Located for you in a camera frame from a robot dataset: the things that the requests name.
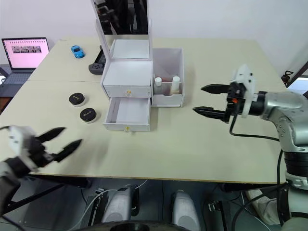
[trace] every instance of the white drawer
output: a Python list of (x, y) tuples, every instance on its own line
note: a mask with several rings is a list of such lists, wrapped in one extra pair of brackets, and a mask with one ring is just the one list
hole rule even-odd
[(130, 97), (130, 98), (150, 98), (151, 87), (127, 87), (127, 86), (106, 86), (105, 90), (110, 98)]
[(150, 98), (111, 98), (104, 121), (108, 130), (150, 131)]

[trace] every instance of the blue toy car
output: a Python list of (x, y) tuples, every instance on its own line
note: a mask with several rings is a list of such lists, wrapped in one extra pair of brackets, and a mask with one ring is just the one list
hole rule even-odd
[(74, 54), (74, 56), (76, 58), (82, 58), (82, 57), (85, 56), (85, 54), (84, 54), (83, 50), (80, 48), (80, 46), (74, 45), (74, 46), (72, 46), (71, 50), (72, 50), (72, 53)]

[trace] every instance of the laptop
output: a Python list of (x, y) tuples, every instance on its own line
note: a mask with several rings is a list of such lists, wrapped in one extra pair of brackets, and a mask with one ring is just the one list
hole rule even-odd
[(46, 38), (2, 38), (12, 72), (0, 85), (0, 97), (13, 97), (49, 52)]

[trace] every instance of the laptop keyboard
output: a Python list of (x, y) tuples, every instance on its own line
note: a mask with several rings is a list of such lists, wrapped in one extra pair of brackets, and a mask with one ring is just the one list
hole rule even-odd
[(30, 77), (31, 73), (14, 73), (10, 74), (9, 77), (5, 80), (5, 83), (14, 83), (14, 84), (23, 84)]

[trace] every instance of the mirror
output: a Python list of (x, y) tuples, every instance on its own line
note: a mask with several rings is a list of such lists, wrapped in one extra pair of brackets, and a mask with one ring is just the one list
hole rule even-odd
[(110, 56), (149, 59), (147, 0), (92, 0)]

